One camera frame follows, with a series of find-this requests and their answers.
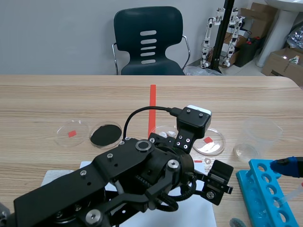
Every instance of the white paper sheet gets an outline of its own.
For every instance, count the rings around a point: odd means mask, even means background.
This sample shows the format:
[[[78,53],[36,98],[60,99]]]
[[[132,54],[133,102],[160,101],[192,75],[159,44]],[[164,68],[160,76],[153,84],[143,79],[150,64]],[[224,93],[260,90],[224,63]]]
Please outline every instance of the white paper sheet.
[[[81,162],[80,168],[89,165],[91,162]],[[203,163],[195,163],[195,169],[205,173]],[[47,171],[42,185],[47,184],[56,178],[71,173],[72,170],[49,170]],[[197,190],[202,190],[203,182],[197,181]],[[109,191],[116,191],[116,188],[108,184],[105,187]],[[169,195],[180,195],[180,189],[172,190]],[[120,227],[216,227],[213,206],[198,195],[178,202],[179,209],[175,212],[164,212],[160,210],[147,210],[145,213],[137,213]]]

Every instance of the sink pedestal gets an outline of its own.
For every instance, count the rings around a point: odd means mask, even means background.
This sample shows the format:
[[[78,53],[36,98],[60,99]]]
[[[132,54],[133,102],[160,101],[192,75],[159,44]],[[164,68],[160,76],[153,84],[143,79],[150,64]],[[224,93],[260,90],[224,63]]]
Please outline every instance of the sink pedestal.
[[[265,43],[257,61],[257,66],[263,67],[269,54],[273,51],[278,51],[283,47],[298,14],[299,12],[280,10],[279,18]]]

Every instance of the transparent plastic bag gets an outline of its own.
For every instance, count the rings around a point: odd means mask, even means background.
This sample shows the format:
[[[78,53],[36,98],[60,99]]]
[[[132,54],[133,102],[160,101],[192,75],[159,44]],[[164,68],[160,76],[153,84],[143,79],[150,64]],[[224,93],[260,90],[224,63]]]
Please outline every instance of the transparent plastic bag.
[[[183,72],[187,76],[223,76],[222,73],[219,73],[215,70],[202,69],[196,66],[186,66]]]
[[[303,49],[303,26],[296,28],[289,34],[287,43],[293,48]]]

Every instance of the red strip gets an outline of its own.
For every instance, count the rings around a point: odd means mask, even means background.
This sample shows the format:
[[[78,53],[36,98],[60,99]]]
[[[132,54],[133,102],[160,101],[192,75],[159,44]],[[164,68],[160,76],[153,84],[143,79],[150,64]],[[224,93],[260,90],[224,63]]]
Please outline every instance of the red strip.
[[[75,135],[77,135],[77,133],[76,133],[76,131],[74,130],[74,131],[70,131],[69,133],[68,133],[68,137],[70,138],[70,137],[73,137],[73,136],[75,136]]]
[[[156,85],[151,85],[151,93],[150,93],[150,106],[156,105]],[[156,110],[150,110],[150,115],[148,119],[148,136],[152,132],[155,132],[154,129],[156,127]]]
[[[213,142],[213,140],[212,140],[212,138],[210,138],[210,137],[206,137],[206,138],[204,139],[204,142],[205,142],[205,143],[211,143],[211,142]]]

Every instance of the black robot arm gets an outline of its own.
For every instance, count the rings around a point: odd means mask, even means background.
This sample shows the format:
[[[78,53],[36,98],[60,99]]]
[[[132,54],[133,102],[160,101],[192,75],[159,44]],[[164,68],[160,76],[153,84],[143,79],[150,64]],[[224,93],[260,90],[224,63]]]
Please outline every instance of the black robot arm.
[[[189,155],[195,140],[204,137],[211,113],[195,107],[164,110],[177,117],[176,139],[155,133],[148,140],[125,137],[90,165],[15,199],[15,213],[2,215],[0,226],[118,226],[147,209],[176,211],[177,202],[193,194],[219,205],[224,192],[232,192],[227,183],[233,168],[216,160],[205,175],[194,170]],[[196,180],[205,182],[202,191]],[[108,183],[117,191],[106,190]],[[169,196],[176,187],[180,195]]]

